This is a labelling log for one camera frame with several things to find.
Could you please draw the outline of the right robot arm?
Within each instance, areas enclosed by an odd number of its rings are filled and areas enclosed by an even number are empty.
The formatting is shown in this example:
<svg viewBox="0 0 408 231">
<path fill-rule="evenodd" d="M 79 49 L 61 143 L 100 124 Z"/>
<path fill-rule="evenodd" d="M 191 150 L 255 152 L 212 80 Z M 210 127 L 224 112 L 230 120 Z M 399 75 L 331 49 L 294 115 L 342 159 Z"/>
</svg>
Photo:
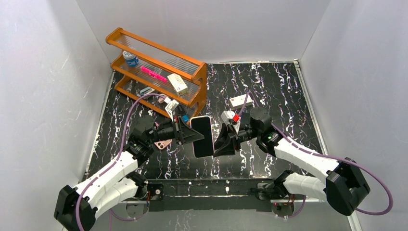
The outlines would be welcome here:
<svg viewBox="0 0 408 231">
<path fill-rule="evenodd" d="M 242 142 L 254 139 L 263 152 L 291 162 L 310 174 L 305 176 L 286 170 L 272 183 L 250 189 L 258 199 L 300 194 L 325 201 L 335 211 L 349 216 L 370 193 L 367 181 L 352 159 L 333 160 L 326 155 L 318 156 L 276 128 L 264 108 L 255 107 L 248 116 L 243 120 L 234 111 L 222 112 L 223 123 L 214 144 L 214 157 L 233 155 L 241 150 Z"/>
</svg>

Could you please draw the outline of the pink phone case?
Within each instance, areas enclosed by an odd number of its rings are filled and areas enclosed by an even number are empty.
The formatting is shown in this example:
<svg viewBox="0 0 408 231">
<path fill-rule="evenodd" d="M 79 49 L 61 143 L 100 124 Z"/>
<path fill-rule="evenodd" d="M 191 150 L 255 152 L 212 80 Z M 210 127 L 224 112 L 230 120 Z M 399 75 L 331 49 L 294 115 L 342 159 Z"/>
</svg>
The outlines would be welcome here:
<svg viewBox="0 0 408 231">
<path fill-rule="evenodd" d="M 164 141 L 157 141 L 154 144 L 159 150 L 163 150 L 166 147 L 168 147 L 171 143 L 172 143 L 172 140 L 169 139 L 169 140 L 164 140 Z"/>
</svg>

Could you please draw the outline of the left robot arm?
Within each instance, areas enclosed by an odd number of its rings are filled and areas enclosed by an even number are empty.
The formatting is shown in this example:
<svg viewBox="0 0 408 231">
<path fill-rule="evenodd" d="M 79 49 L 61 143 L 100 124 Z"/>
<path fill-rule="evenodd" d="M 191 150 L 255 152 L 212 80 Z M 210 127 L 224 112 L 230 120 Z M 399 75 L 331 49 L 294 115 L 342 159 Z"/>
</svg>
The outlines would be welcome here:
<svg viewBox="0 0 408 231">
<path fill-rule="evenodd" d="M 142 116 L 134 125 L 114 159 L 85 181 L 59 191 L 53 217 L 68 231 L 89 231 L 100 215 L 126 199 L 150 199 L 155 189 L 150 189 L 148 180 L 136 169 L 158 151 L 156 142 L 187 144 L 204 138 L 181 116 L 159 126 L 152 117 Z"/>
</svg>

